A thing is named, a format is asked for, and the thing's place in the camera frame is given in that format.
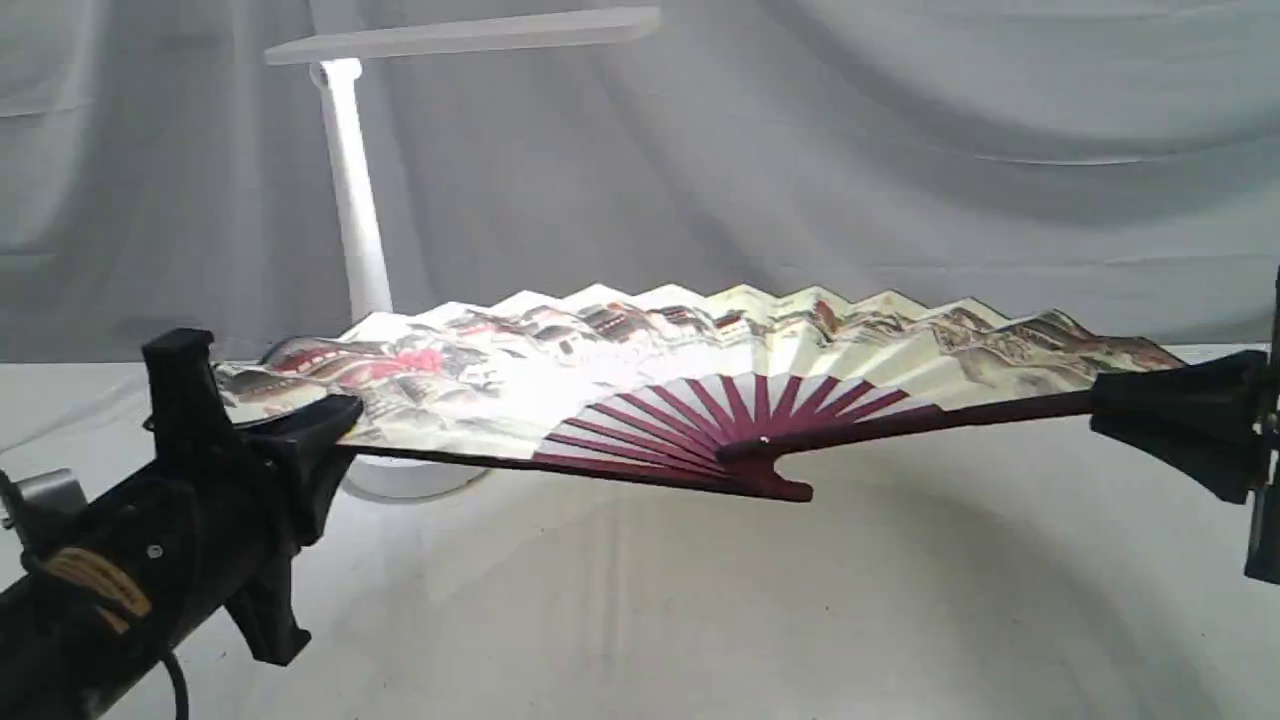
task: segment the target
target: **hand fan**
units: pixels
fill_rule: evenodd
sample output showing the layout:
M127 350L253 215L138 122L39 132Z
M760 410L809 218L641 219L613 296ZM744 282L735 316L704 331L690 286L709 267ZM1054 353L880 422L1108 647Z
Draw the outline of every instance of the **hand fan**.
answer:
M358 452L806 501L777 457L933 429L1089 411L1100 373L1181 366L1060 311L1010 319L966 299L849 301L813 287L628 296L591 286L374 313L215 377L233 421L328 393L366 405Z

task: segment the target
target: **white table surface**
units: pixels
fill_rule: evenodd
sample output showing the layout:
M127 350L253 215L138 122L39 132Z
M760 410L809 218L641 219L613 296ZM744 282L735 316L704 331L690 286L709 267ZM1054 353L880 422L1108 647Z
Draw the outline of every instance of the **white table surface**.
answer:
M1196 348L1225 354L1230 347ZM0 366L0 446L141 374ZM151 457L145 396L0 459L91 497ZM339 493L296 562L312 644L179 650L196 720L1280 716L1280 587L1244 507L1084 419L788 459L810 505L498 471L421 505ZM0 583L18 538L0 533ZM108 717L168 719L163 671Z

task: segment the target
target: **black mount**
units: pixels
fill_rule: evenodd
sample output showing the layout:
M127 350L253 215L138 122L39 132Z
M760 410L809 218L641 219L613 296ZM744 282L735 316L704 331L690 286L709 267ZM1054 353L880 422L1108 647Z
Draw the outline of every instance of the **black mount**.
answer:
M0 473L32 573L0 593L0 717L97 717L219 607L262 662L287 665L311 639L293 615L292 561L324 534L355 457L337 443L364 406L329 396L236 427L211 342L177 329L143 346L155 460L93 502L67 471ZM138 605L113 633L86 611L95 598Z
M1280 274L1271 357L1245 350L1156 373L1100 375L1093 384L1094 432L1181 470L1233 505L1253 493L1244 574L1280 584Z

